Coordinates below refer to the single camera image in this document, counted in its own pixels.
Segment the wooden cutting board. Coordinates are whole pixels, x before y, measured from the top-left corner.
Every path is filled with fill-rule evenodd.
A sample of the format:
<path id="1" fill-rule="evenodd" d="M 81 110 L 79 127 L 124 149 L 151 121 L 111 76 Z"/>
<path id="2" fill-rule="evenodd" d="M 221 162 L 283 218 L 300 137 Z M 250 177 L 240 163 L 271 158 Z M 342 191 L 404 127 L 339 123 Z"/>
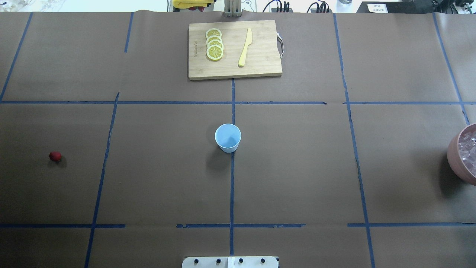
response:
<path id="1" fill-rule="evenodd" d="M 206 56 L 205 33 L 210 28 L 222 32 L 224 56 L 219 61 L 211 61 Z M 252 44 L 248 47 L 245 66 L 239 67 L 248 28 L 252 29 Z M 191 23 L 188 41 L 188 78 L 191 81 L 280 76 L 283 73 L 275 20 Z"/>

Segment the red strawberry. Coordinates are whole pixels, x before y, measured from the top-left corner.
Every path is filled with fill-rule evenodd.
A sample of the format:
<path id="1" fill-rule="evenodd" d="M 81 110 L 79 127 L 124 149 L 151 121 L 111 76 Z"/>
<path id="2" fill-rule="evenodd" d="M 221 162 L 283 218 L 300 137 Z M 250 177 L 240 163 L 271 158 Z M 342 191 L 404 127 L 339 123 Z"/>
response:
<path id="1" fill-rule="evenodd" d="M 62 159 L 62 154 L 59 151 L 51 151 L 49 153 L 49 159 L 53 162 L 60 162 Z"/>

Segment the pink bowl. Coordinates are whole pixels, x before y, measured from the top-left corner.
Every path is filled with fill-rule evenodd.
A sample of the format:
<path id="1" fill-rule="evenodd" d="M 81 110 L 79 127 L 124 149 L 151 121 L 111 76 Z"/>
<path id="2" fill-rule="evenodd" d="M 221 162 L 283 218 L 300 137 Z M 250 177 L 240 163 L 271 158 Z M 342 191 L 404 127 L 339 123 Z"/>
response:
<path id="1" fill-rule="evenodd" d="M 465 166 L 463 160 L 459 155 L 459 139 L 468 132 L 474 132 L 476 124 L 470 124 L 462 129 L 456 136 L 454 136 L 449 143 L 447 149 L 447 160 L 452 171 L 463 181 L 471 185 L 476 185 L 476 178 L 471 171 Z"/>

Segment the yellow plastic knife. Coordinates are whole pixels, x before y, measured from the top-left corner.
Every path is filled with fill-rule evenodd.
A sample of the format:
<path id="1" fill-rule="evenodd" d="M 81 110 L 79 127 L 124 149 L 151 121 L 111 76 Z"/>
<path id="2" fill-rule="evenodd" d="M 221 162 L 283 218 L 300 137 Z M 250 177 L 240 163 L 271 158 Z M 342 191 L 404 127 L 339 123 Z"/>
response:
<path id="1" fill-rule="evenodd" d="M 248 28 L 247 29 L 247 34 L 245 36 L 244 46 L 243 46 L 243 49 L 241 51 L 241 54 L 240 54 L 240 57 L 239 57 L 239 60 L 238 60 L 238 66 L 239 67 L 244 67 L 245 66 L 245 61 L 246 61 L 247 54 L 248 54 L 248 47 L 252 44 L 252 39 L 253 39 L 252 29 Z"/>

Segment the yellow cloth bag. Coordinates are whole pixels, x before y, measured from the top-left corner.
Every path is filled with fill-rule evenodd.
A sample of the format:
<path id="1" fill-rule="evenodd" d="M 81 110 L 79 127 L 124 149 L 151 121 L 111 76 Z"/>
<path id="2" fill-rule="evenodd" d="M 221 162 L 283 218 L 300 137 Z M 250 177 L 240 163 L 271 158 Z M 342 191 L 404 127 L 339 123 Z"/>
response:
<path id="1" fill-rule="evenodd" d="M 216 2 L 215 0 L 172 0 L 172 6 L 183 10 L 190 7 L 208 7 L 210 4 Z"/>

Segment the aluminium frame post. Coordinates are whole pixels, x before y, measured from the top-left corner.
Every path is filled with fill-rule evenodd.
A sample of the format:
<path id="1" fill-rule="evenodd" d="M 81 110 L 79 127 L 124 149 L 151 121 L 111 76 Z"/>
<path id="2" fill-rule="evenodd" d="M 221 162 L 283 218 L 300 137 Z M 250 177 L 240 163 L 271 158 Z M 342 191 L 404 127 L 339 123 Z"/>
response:
<path id="1" fill-rule="evenodd" d="M 224 16 L 225 17 L 241 17 L 242 16 L 241 0 L 224 0 Z"/>

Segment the clear ice cubes pile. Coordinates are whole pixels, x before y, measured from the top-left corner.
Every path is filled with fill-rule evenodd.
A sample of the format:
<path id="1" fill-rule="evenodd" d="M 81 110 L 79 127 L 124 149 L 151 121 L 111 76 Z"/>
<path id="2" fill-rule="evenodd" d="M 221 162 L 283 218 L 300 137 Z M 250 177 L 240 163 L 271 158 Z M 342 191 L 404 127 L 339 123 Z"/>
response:
<path id="1" fill-rule="evenodd" d="M 469 131 L 460 136 L 458 151 L 464 166 L 476 176 L 476 131 Z"/>

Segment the light blue cup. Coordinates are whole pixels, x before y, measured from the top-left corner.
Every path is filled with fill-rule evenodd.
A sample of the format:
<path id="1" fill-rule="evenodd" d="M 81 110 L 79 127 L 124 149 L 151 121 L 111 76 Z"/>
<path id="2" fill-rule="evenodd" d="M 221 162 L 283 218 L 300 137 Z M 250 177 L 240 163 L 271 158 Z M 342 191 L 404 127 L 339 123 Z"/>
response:
<path id="1" fill-rule="evenodd" d="M 215 132 L 216 144 L 225 153 L 235 152 L 240 144 L 241 138 L 241 131 L 234 124 L 222 124 Z"/>

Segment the lemon slice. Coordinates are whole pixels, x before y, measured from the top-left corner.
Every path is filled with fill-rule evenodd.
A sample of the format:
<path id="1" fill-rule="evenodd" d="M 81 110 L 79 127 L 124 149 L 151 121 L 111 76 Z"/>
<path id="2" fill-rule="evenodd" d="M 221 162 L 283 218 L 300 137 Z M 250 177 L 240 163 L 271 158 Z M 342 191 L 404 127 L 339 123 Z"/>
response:
<path id="1" fill-rule="evenodd" d="M 206 31 L 205 36 L 206 36 L 207 39 L 209 39 L 211 37 L 218 37 L 218 38 L 221 39 L 222 32 L 218 28 L 210 28 Z"/>
<path id="2" fill-rule="evenodd" d="M 210 48 L 212 46 L 218 46 L 221 48 L 221 50 L 224 49 L 224 44 L 221 40 L 219 39 L 213 39 L 212 41 L 207 42 L 207 48 Z"/>
<path id="3" fill-rule="evenodd" d="M 220 45 L 221 47 L 223 47 L 223 40 L 220 36 L 217 35 L 209 36 L 207 38 L 207 47 L 210 47 L 212 45 Z"/>
<path id="4" fill-rule="evenodd" d="M 212 46 L 207 48 L 206 56 L 211 61 L 219 61 L 224 56 L 224 49 L 221 50 L 221 48 L 218 46 Z"/>

